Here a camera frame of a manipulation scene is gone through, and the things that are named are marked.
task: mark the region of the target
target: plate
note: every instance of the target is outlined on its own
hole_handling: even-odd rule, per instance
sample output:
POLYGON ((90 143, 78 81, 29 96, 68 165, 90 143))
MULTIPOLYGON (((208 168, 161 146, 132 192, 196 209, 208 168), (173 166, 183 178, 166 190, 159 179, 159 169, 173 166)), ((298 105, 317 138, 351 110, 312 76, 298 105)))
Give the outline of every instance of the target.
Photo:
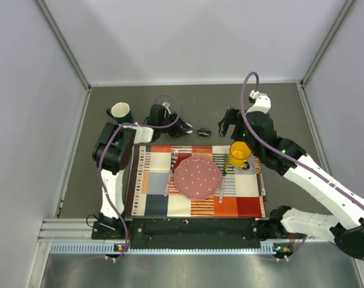
POLYGON ((205 157, 189 157, 175 169, 179 192, 190 199, 203 200, 215 194, 221 173, 215 162, 205 157))

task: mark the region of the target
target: gray tabletop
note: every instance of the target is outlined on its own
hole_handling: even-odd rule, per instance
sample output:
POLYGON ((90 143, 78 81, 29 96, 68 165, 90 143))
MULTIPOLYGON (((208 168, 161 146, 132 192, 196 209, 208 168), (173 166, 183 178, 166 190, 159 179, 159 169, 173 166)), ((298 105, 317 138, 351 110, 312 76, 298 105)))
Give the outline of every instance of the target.
MULTIPOLYGON (((218 122, 222 120, 228 106, 240 108, 240 89, 241 85, 92 88, 61 218, 83 218, 89 214, 97 214, 101 208, 101 185, 98 180, 98 170, 91 155, 104 124, 107 121, 113 122, 106 115, 108 107, 112 107, 117 102, 127 102, 131 107, 134 120, 143 122, 158 95, 172 94, 179 99, 182 119, 195 129, 201 127, 211 129, 212 135, 204 138, 193 133, 172 139, 167 134, 163 134, 156 141, 156 145, 230 145, 233 142, 230 138, 232 129, 229 129, 227 137, 218 137, 218 122)), ((267 93, 271 99, 270 115, 278 135, 294 140, 319 163, 296 84, 262 84, 260 91, 267 93)), ((172 110, 175 110, 172 101, 168 101, 171 103, 172 110)), ((296 184, 265 167, 262 167, 262 171, 267 194, 265 206, 267 215, 280 205, 329 214, 323 206, 296 184)))

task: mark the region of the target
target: patchwork placemat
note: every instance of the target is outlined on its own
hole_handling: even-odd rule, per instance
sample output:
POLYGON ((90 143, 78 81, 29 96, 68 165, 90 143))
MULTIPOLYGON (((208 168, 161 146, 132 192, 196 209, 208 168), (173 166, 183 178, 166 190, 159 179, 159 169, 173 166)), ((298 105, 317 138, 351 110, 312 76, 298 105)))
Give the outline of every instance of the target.
POLYGON ((228 164, 224 198, 219 189, 205 200, 190 200, 181 195, 172 174, 169 195, 164 197, 171 163, 171 150, 179 150, 179 163, 191 156, 213 160, 222 171, 229 146, 135 146, 131 163, 125 213, 132 217, 265 217, 265 189, 260 162, 249 159, 250 169, 228 164))

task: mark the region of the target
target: white wall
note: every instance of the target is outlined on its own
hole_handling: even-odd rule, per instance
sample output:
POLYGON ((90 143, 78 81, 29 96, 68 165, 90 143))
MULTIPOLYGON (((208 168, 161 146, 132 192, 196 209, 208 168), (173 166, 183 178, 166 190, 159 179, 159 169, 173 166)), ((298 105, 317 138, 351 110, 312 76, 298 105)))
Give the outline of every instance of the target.
POLYGON ((336 178, 364 197, 364 0, 356 2, 308 94, 336 178))
POLYGON ((84 98, 34 1, 0 1, 0 287, 25 280, 84 98))
POLYGON ((92 84, 301 80, 345 0, 46 0, 92 84))

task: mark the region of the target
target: yellow mug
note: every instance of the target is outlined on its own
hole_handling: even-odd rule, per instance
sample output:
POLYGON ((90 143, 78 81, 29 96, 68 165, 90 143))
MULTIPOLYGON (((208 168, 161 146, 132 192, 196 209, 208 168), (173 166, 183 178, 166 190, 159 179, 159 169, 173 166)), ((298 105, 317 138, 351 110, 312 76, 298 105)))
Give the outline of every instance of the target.
POLYGON ((232 143, 228 160, 234 167, 249 167, 247 160, 251 156, 251 150, 245 142, 237 141, 232 143))

